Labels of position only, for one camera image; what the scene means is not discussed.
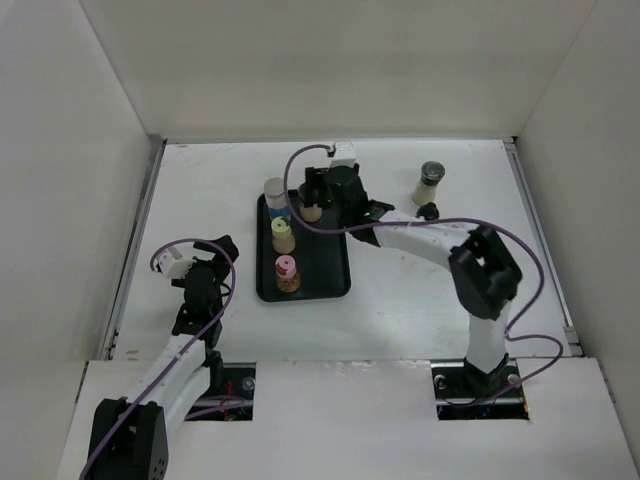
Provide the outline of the black knob cap bottle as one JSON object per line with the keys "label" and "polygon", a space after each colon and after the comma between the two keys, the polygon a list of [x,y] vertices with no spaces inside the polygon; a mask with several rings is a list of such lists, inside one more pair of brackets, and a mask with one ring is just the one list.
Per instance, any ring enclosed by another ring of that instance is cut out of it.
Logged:
{"label": "black knob cap bottle", "polygon": [[322,208],[318,204],[317,193],[305,183],[298,188],[299,211],[307,223],[317,222],[322,216]]}

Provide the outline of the tall blue label bottle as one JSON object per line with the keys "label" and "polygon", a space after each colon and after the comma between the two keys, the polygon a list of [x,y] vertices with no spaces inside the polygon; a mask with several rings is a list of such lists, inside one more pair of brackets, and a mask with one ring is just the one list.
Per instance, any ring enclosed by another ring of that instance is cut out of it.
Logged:
{"label": "tall blue label bottle", "polygon": [[264,183],[264,198],[268,215],[271,220],[282,217],[291,220],[291,213],[285,198],[284,179],[272,177]]}

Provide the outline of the yellow cap spice bottle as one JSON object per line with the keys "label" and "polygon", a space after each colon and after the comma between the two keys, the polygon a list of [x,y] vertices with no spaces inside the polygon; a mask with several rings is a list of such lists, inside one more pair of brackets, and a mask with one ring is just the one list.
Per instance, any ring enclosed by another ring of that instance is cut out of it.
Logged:
{"label": "yellow cap spice bottle", "polygon": [[296,246],[295,237],[289,220],[286,217],[276,217],[271,221],[272,245],[280,255],[291,254]]}

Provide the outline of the pink cap spice bottle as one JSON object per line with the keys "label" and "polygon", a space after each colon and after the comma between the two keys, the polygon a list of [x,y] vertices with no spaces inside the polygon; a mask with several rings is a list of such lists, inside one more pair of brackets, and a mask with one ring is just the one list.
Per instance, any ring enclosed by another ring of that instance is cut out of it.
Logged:
{"label": "pink cap spice bottle", "polygon": [[296,260],[291,255],[280,255],[275,261],[276,286],[284,293],[294,293],[301,286]]}

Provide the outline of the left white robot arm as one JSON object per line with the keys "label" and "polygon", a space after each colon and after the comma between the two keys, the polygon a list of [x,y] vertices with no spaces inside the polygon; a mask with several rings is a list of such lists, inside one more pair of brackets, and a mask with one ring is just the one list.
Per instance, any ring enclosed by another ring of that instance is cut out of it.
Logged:
{"label": "left white robot arm", "polygon": [[183,257],[179,241],[151,257],[153,270],[183,292],[169,340],[145,375],[125,394],[96,407],[82,479],[162,479],[168,471],[169,440],[200,398],[224,387],[215,350],[221,318],[236,286],[239,251],[230,236],[190,239],[209,260]]}

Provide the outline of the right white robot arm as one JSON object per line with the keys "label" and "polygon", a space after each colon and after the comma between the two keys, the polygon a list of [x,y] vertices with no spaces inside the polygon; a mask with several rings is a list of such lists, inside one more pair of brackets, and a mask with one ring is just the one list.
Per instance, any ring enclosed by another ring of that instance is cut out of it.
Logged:
{"label": "right white robot arm", "polygon": [[469,314],[464,384],[479,396],[499,388],[508,361],[507,317],[522,272],[494,228],[472,229],[460,221],[423,225],[391,204],[370,199],[357,164],[306,168],[300,196],[306,206],[335,209],[338,226],[355,239],[449,271],[458,301]]}

